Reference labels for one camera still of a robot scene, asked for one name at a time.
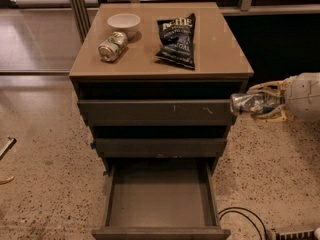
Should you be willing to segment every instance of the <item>chip bag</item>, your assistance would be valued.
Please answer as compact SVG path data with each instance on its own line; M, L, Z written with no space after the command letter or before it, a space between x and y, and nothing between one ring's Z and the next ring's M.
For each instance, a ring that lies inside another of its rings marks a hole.
M196 16L194 13L185 18L158 20L162 48L156 56L194 69L193 36L195 24Z

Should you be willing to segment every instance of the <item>floor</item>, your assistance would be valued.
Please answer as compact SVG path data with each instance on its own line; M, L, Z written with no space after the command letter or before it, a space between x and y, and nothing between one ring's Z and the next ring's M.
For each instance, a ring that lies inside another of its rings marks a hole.
M13 13L19 16L11 21ZM53 12L51 23L36 20L36 14L0 11L1 19L8 19L0 20L6 44L0 46L1 69L72 66L80 43L70 11L61 17ZM72 30L65 31L67 26ZM53 40L52 49L37 50L46 38ZM21 60L15 48L26 52ZM91 230L102 225L107 177L76 102L67 76L1 76L0 148L8 135L18 141L0 161L0 179L15 176L0 185L0 239L93 240ZM248 208L267 229L319 227L319 140L319 122L271 124L238 117L213 176L218 210ZM226 215L221 226L232 231L229 240L259 239L239 214Z
M0 9L0 43L0 71L71 69L81 47L71 9Z

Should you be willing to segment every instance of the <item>open drawer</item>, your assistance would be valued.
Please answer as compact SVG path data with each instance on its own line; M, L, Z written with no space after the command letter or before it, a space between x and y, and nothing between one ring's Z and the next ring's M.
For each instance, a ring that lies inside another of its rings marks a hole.
M115 159L107 183L107 240L225 240L205 158Z

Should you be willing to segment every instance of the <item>drawer cabinet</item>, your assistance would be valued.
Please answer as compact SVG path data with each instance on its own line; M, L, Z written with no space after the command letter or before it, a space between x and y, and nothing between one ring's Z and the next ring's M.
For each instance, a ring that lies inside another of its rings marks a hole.
M159 61L157 19L193 12L196 68ZM117 13L141 18L114 63L99 44ZM234 122L230 95L253 71L215 3L101 5L70 78L80 113L108 171L98 240L226 240L211 174Z

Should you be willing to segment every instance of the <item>white bowl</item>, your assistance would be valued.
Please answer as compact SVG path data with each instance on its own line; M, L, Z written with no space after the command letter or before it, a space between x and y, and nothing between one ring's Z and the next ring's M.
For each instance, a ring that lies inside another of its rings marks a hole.
M126 33L128 39L132 39L138 31L140 17L131 13L121 13L111 16L108 25L113 32L121 31Z

